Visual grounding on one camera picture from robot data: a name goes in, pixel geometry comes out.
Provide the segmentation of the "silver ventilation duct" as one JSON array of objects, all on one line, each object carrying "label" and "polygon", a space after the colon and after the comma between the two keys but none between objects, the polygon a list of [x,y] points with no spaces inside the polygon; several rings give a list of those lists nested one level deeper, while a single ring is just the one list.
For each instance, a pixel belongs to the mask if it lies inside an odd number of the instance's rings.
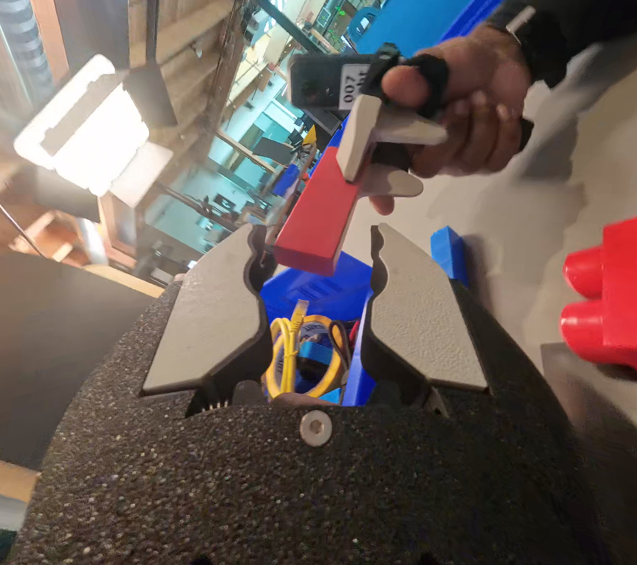
[{"label": "silver ventilation duct", "polygon": [[1,42],[22,95],[32,105],[46,100],[53,78],[31,0],[1,0]]}]

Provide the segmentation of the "blue segmented bar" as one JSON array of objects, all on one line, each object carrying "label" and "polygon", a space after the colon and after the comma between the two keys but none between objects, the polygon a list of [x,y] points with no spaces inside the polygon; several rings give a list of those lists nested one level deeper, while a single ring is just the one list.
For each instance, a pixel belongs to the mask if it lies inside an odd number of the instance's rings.
[{"label": "blue segmented bar", "polygon": [[443,227],[430,238],[431,257],[451,279],[469,288],[465,240],[451,227]]}]

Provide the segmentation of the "deep blue storage bin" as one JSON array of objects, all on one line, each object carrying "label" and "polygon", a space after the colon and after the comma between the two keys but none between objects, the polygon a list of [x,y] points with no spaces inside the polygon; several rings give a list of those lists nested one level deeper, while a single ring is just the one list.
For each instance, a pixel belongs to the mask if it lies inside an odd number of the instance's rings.
[{"label": "deep blue storage bin", "polygon": [[360,360],[360,335],[371,297],[370,279],[368,265],[342,253],[332,276],[287,269],[264,284],[260,295],[273,340],[272,360],[263,377],[267,397],[273,399],[284,392],[296,393],[299,330],[306,316],[323,315],[330,318],[333,325],[341,325],[347,330],[351,363],[342,403],[312,398],[333,405],[365,403],[375,384],[363,371]]}]

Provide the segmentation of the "yellow tape roll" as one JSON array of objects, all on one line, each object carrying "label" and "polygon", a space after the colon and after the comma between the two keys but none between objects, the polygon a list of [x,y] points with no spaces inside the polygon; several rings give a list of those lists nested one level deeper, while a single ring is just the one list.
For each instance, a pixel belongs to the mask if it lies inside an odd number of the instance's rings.
[{"label": "yellow tape roll", "polygon": [[332,349],[332,359],[325,375],[317,382],[303,378],[297,370],[294,376],[294,390],[298,394],[326,399],[334,404],[342,403],[351,363],[351,350],[347,330],[341,325],[333,325],[330,318],[323,315],[308,315],[298,334],[298,351],[304,341],[313,341]]}]

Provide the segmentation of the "studio light panel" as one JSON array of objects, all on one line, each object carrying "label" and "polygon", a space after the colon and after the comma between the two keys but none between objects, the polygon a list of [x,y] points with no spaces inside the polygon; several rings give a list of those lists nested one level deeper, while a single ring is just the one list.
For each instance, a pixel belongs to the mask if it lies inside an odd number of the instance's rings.
[{"label": "studio light panel", "polygon": [[94,55],[26,124],[17,154],[96,197],[137,207],[173,157],[151,131],[177,124],[156,62],[116,70]]}]

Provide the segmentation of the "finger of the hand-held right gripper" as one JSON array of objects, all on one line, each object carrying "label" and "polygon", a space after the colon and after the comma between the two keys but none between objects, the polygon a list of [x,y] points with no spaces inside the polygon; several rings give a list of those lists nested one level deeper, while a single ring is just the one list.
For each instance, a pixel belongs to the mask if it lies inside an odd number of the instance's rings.
[{"label": "finger of the hand-held right gripper", "polygon": [[383,100],[370,94],[357,96],[337,149],[336,162],[346,183],[354,183],[362,167]]}]

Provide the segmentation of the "blue pad with black base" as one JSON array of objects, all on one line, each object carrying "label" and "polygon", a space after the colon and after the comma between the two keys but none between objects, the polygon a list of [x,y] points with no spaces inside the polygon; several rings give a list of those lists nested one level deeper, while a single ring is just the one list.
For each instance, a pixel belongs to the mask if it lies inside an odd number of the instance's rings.
[{"label": "blue pad with black base", "polygon": [[304,341],[299,347],[297,370],[303,378],[318,381],[329,368],[332,349],[313,341]]}]

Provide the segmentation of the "red block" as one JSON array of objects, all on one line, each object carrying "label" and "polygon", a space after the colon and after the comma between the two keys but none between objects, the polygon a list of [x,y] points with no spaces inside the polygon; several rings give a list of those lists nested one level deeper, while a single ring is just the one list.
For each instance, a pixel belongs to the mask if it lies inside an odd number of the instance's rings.
[{"label": "red block", "polygon": [[279,265],[332,276],[360,187],[345,181],[337,147],[328,147],[318,162],[273,246]]}]

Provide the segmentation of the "black board on plywood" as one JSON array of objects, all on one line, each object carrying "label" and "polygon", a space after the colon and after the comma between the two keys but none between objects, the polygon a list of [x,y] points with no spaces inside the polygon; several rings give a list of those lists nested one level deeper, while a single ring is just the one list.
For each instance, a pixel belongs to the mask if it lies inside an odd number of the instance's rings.
[{"label": "black board on plywood", "polygon": [[37,255],[1,254],[1,460],[40,470],[64,412],[155,297]]}]

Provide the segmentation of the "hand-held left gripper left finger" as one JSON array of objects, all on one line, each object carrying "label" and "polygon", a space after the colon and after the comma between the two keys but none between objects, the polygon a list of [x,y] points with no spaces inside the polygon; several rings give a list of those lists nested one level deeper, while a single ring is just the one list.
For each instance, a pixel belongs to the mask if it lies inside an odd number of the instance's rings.
[{"label": "hand-held left gripper left finger", "polygon": [[246,224],[185,275],[142,393],[203,389],[230,401],[238,383],[259,382],[273,342],[263,285],[274,274],[266,227]]}]

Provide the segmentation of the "black rectangular mat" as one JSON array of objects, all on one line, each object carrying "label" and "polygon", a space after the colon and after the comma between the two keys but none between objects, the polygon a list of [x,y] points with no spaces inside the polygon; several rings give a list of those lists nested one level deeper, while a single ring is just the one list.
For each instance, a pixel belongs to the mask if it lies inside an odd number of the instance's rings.
[{"label": "black rectangular mat", "polygon": [[636,371],[586,362],[564,343],[540,350],[544,377],[585,455],[613,558],[617,564],[635,564]]}]

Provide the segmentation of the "red two-stud brick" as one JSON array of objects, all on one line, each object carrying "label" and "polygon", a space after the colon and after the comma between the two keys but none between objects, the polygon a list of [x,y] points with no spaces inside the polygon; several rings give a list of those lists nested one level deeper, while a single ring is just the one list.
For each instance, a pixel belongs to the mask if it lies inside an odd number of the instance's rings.
[{"label": "red two-stud brick", "polygon": [[562,275],[582,301],[560,316],[561,336],[581,359],[636,369],[636,218],[604,226],[599,245],[570,253]]}]

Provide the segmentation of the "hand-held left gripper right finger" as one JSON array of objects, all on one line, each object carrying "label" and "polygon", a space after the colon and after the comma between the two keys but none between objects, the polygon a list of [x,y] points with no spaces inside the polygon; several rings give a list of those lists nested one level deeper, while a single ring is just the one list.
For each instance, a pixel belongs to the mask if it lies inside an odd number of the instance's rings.
[{"label": "hand-held left gripper right finger", "polygon": [[415,392],[433,386],[483,392],[487,379],[454,288],[432,257],[386,223],[371,227],[372,296],[361,362],[374,380]]}]

